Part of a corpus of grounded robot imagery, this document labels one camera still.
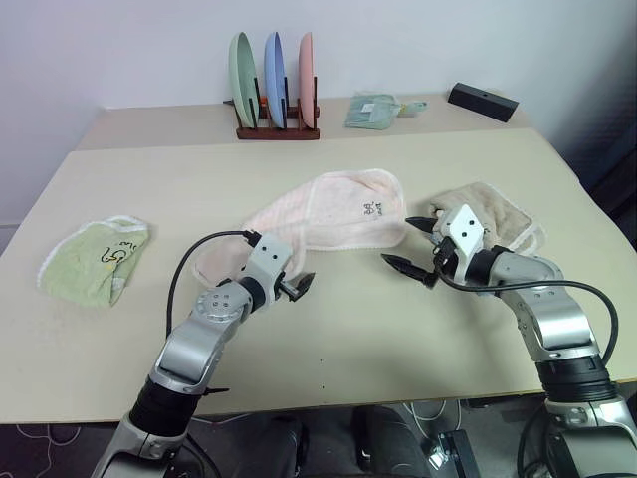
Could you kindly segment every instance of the black cable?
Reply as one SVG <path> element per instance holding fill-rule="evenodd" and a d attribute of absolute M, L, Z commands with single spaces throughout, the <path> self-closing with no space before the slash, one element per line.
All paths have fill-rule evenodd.
<path fill-rule="evenodd" d="M 525 427 L 520 435 L 520 442 L 518 443 L 518 459 L 516 461 L 516 469 L 518 470 L 518 478 L 525 478 L 525 447 L 527 445 L 527 436 L 533 427 L 533 424 L 539 417 L 539 413 L 544 409 L 544 403 L 542 403 L 529 417 Z"/>
<path fill-rule="evenodd" d="M 575 287 L 577 289 L 583 289 L 584 291 L 587 291 L 596 295 L 604 303 L 610 315 L 610 337 L 608 338 L 608 345 L 606 346 L 604 355 L 601 358 L 604 364 L 608 364 L 608 361 L 610 360 L 611 356 L 613 355 L 613 351 L 615 350 L 615 345 L 617 344 L 617 335 L 619 334 L 619 318 L 617 317 L 617 310 L 615 309 L 615 306 L 613 305 L 612 301 L 608 298 L 608 296 L 606 296 L 606 294 L 601 292 L 599 289 L 593 286 L 589 286 L 588 284 L 584 284 L 583 282 L 566 281 L 562 279 L 551 280 L 551 281 L 519 282 L 517 284 L 503 284 L 500 286 L 464 286 L 454 282 L 452 279 L 447 277 L 447 275 L 442 270 L 442 265 L 440 265 L 439 262 L 440 261 L 434 260 L 436 273 L 445 284 L 447 284 L 449 287 L 452 287 L 458 291 L 502 292 L 502 291 L 514 291 L 517 289 L 531 289 L 533 287 L 562 286 L 562 287 Z"/>
<path fill-rule="evenodd" d="M 199 457 L 203 458 L 204 461 L 208 464 L 208 466 L 212 470 L 212 473 L 215 475 L 215 478 L 221 478 L 221 472 L 219 471 L 219 468 L 217 468 L 215 462 L 212 461 L 212 458 L 208 456 L 208 453 L 206 453 L 206 451 L 201 447 L 199 443 L 197 443 L 197 441 L 192 437 L 190 433 L 186 434 L 186 440 L 188 440 L 188 442 L 192 446 L 193 451 L 195 451 L 199 455 Z"/>
<path fill-rule="evenodd" d="M 203 464 L 203 460 L 201 459 L 199 454 L 197 454 L 195 450 L 193 450 L 192 448 L 188 448 L 187 446 L 182 446 L 181 449 L 186 450 L 188 453 L 192 455 L 192 457 L 197 462 L 197 467 L 199 468 L 199 473 L 201 474 L 201 478 L 206 478 L 206 466 Z"/>
<path fill-rule="evenodd" d="M 179 265 L 177 266 L 177 269 L 175 269 L 175 273 L 172 275 L 172 281 L 170 281 L 170 289 L 168 289 L 168 304 L 166 305 L 166 338 L 168 338 L 168 336 L 172 332 L 172 303 L 174 302 L 175 288 L 177 287 L 179 274 L 181 274 L 181 270 L 183 269 L 183 266 L 186 265 L 186 261 L 188 260 L 188 257 L 190 257 L 190 254 L 192 254 L 195 251 L 195 249 L 197 249 L 201 244 L 211 239 L 215 239 L 217 237 L 222 237 L 222 236 L 244 236 L 245 237 L 247 234 L 251 234 L 251 233 L 248 231 L 215 232 L 214 234 L 210 234 L 206 237 L 202 237 L 197 242 L 195 242 L 192 246 L 190 246 L 190 248 L 186 251 L 186 253 L 181 258 L 181 261 L 179 261 Z"/>

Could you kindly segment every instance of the black device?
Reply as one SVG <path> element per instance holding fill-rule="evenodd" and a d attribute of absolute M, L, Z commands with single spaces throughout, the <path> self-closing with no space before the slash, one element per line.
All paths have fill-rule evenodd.
<path fill-rule="evenodd" d="M 485 115 L 495 120 L 507 122 L 519 103 L 508 98 L 457 83 L 449 94 L 449 103 Z"/>

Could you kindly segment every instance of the green towel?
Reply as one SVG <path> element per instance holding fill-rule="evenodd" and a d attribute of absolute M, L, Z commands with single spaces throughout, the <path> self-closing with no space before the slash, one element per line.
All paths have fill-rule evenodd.
<path fill-rule="evenodd" d="M 38 287 L 82 306 L 112 306 L 148 235 L 148 226 L 130 216 L 85 224 L 51 251 L 40 268 Z"/>

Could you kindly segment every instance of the table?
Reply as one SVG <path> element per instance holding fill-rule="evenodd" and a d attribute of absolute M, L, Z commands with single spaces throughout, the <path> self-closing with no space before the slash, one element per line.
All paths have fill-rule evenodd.
<path fill-rule="evenodd" d="M 609 370 L 614 379 L 637 379 L 637 256 L 628 241 L 518 113 L 503 124 L 436 103 L 438 97 L 425 99 L 430 110 L 413 121 L 426 132 L 411 130 L 416 123 L 408 119 L 394 131 L 342 131 L 326 121 L 331 108 L 321 102 L 324 139 L 305 142 L 239 143 L 232 138 L 234 114 L 222 106 L 106 113 L 66 158 L 0 257 L 6 383 L 0 422 L 119 419 L 161 349 L 168 284 L 187 247 L 339 169 L 393 172 L 411 214 L 421 213 L 423 200 L 441 190 L 476 180 L 497 185 L 544 225 L 543 256 L 567 278 L 593 284 L 615 302 L 620 335 Z M 334 104 L 346 109 L 346 102 Z M 462 119 L 444 126 L 437 114 Z M 210 130 L 203 126 L 174 127 L 170 134 L 171 124 L 188 126 L 201 116 L 224 124 L 225 139 L 206 143 Z M 125 118 L 135 120 L 124 127 Z M 155 127 L 159 133 L 151 133 Z M 119 302 L 108 310 L 83 309 L 39 292 L 36 273 L 51 248 L 82 223 L 114 214 L 137 216 L 152 228 Z M 429 291 L 391 270 L 379 252 L 310 252 L 306 269 L 317 272 L 310 292 L 297 303 L 280 301 L 254 314 L 239 328 L 213 377 L 214 386 L 231 390 L 203 398 L 197 412 L 540 389 L 515 318 L 501 301 L 442 284 Z M 425 266 L 431 258 L 431 246 L 415 229 L 384 252 Z M 182 276 L 176 322 L 200 290 L 190 274 Z M 585 292 L 572 295 L 604 347 L 604 306 Z"/>

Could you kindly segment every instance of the pink towel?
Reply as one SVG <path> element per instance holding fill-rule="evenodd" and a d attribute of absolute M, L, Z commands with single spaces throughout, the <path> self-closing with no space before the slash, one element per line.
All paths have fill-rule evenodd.
<path fill-rule="evenodd" d="M 292 279 L 307 250 L 393 247 L 405 237 L 405 202 L 393 174 L 383 169 L 323 174 L 284 194 L 246 221 L 242 229 L 272 232 L 294 255 L 286 267 Z M 233 277 L 250 254 L 242 239 L 228 237 L 204 250 L 193 273 L 207 287 Z"/>

